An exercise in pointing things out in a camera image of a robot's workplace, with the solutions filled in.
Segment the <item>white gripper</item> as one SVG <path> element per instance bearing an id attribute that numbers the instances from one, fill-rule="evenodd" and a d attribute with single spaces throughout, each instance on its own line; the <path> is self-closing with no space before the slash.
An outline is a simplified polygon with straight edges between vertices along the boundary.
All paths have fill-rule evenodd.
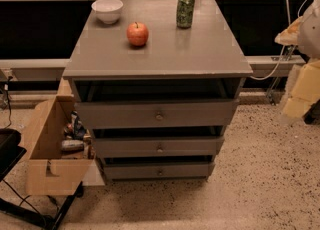
<path id="1" fill-rule="evenodd" d="M 278 33 L 274 41 L 289 46 L 298 44 L 301 17 Z M 280 121 L 294 123 L 302 120 L 320 100 L 320 60 L 310 59 L 303 66 L 294 65 L 289 73 L 285 93 L 280 101 Z"/>

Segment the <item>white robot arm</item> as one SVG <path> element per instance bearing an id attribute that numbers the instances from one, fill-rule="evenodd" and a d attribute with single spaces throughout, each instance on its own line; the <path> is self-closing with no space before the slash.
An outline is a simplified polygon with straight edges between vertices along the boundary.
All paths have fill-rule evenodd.
<path id="1" fill-rule="evenodd" d="M 283 122 L 303 120 L 307 124 L 320 117 L 320 0 L 315 0 L 292 24 L 279 33 L 275 42 L 296 45 L 309 57 L 303 66 L 293 66 L 281 99 Z"/>

